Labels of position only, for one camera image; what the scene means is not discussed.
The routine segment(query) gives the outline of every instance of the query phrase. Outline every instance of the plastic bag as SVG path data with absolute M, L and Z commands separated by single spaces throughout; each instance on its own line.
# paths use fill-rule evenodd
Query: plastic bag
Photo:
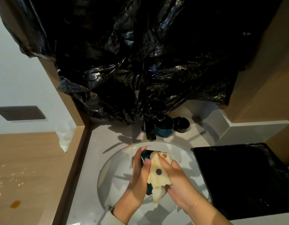
M 9 0 L 30 43 L 16 41 L 56 60 L 59 90 L 91 117 L 125 123 L 187 99 L 228 104 L 280 2 Z

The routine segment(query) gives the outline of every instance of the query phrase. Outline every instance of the electrical outlet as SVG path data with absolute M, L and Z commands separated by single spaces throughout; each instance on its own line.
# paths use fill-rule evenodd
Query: electrical outlet
M 0 115 L 7 121 L 45 119 L 37 106 L 2 106 L 0 107 Z

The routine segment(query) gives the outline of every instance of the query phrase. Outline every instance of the wooden surface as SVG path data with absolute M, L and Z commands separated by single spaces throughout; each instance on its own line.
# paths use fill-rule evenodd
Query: wooden surface
M 78 126 L 67 153 L 55 132 L 0 135 L 0 224 L 52 224 L 83 133 Z

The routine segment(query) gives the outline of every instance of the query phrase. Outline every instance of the finger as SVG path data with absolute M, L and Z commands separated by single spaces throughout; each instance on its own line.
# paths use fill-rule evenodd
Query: finger
M 167 173 L 171 172 L 171 170 L 173 169 L 173 167 L 166 161 L 165 158 L 163 158 L 161 155 L 159 155 L 159 160 L 162 164 L 162 166 L 164 167 L 165 171 Z
M 182 170 L 182 168 L 180 167 L 180 165 L 178 164 L 176 160 L 172 160 L 171 165 L 173 168 Z
M 140 147 L 137 151 L 136 151 L 136 153 L 135 153 L 135 159 L 136 160 L 139 160 L 140 159 L 140 157 L 141 157 L 141 153 L 144 151 L 144 150 L 146 150 L 147 149 L 147 146 L 144 146 L 144 147 Z
M 140 173 L 141 180 L 145 184 L 147 184 L 147 179 L 149 177 L 150 168 L 151 168 L 151 161 L 148 158 L 146 158 L 144 160 L 144 164 Z

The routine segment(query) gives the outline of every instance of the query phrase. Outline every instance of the black tray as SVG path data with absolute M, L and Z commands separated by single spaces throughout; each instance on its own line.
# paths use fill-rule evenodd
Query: black tray
M 212 203 L 228 220 L 289 212 L 289 170 L 264 143 L 199 147 Z

